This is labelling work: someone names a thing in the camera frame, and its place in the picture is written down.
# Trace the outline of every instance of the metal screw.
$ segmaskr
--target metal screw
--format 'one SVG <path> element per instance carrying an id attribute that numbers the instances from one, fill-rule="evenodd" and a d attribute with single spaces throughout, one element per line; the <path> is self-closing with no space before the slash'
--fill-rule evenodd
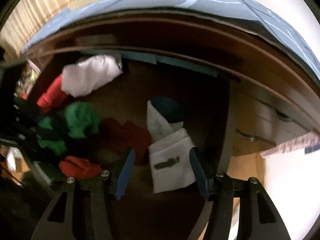
<path id="1" fill-rule="evenodd" d="M 255 177 L 251 177 L 250 179 L 250 182 L 252 183 L 252 184 L 258 184 L 258 179 L 257 178 L 255 178 Z"/>
<path id="2" fill-rule="evenodd" d="M 67 178 L 67 183 L 71 184 L 75 182 L 75 178 L 74 177 L 69 177 Z"/>
<path id="3" fill-rule="evenodd" d="M 222 177 L 224 177 L 224 172 L 223 172 L 223 171 L 217 171 L 217 172 L 216 172 L 216 176 L 217 176 L 218 178 L 222 178 Z"/>
<path id="4" fill-rule="evenodd" d="M 102 171 L 102 172 L 100 173 L 100 175 L 101 175 L 102 177 L 108 177 L 108 176 L 110 175 L 110 172 L 107 171 L 107 170 L 105 170 L 105 171 Z"/>
<path id="5" fill-rule="evenodd" d="M 22 135 L 22 134 L 18 134 L 18 137 L 21 139 L 21 140 L 25 140 L 26 139 L 26 137 L 24 136 L 24 135 Z"/>

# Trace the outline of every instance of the white folded cloth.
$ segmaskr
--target white folded cloth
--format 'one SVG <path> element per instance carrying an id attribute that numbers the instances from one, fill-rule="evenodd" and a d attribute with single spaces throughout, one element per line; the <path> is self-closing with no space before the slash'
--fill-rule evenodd
<path id="1" fill-rule="evenodd" d="M 189 161 L 194 144 L 182 125 L 168 123 L 148 101 L 147 127 L 154 141 L 148 148 L 154 193 L 187 187 L 196 181 Z"/>
<path id="2" fill-rule="evenodd" d="M 120 54 L 97 55 L 62 70 L 61 90 L 73 97 L 89 95 L 122 73 Z"/>

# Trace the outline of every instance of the red cloth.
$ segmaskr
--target red cloth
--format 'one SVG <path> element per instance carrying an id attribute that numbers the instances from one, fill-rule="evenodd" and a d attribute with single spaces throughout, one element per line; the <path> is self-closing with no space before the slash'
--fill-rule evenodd
<path id="1" fill-rule="evenodd" d="M 43 114 L 59 107 L 67 98 L 67 94 L 61 90 L 62 74 L 60 74 L 48 87 L 47 91 L 38 99 L 37 104 Z"/>
<path id="2" fill-rule="evenodd" d="M 59 168 L 67 177 L 76 179 L 90 179 L 103 171 L 98 164 L 92 164 L 86 159 L 67 156 L 65 161 L 59 163 Z"/>
<path id="3" fill-rule="evenodd" d="M 128 147 L 135 151 L 135 164 L 148 161 L 148 147 L 151 136 L 148 130 L 138 127 L 131 121 L 123 126 L 113 118 L 102 120 L 100 124 L 100 141 L 109 150 L 123 154 Z"/>

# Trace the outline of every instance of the striped curtain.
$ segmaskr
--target striped curtain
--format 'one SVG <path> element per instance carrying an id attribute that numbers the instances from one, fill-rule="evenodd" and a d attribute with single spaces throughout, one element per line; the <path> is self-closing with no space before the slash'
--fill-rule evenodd
<path id="1" fill-rule="evenodd" d="M 0 31 L 5 59 L 19 56 L 28 40 L 53 16 L 74 0 L 20 0 Z"/>

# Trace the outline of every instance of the black cable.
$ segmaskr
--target black cable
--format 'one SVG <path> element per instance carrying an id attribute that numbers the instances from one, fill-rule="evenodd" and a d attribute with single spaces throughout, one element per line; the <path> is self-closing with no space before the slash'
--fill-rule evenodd
<path id="1" fill-rule="evenodd" d="M 15 178 L 9 171 L 7 171 L 2 165 L 1 165 L 1 169 L 3 169 L 6 173 L 9 174 L 9 176 L 11 176 L 12 178 L 14 178 L 17 182 L 19 182 L 21 186 L 23 185 L 20 180 L 16 179 L 16 178 Z"/>

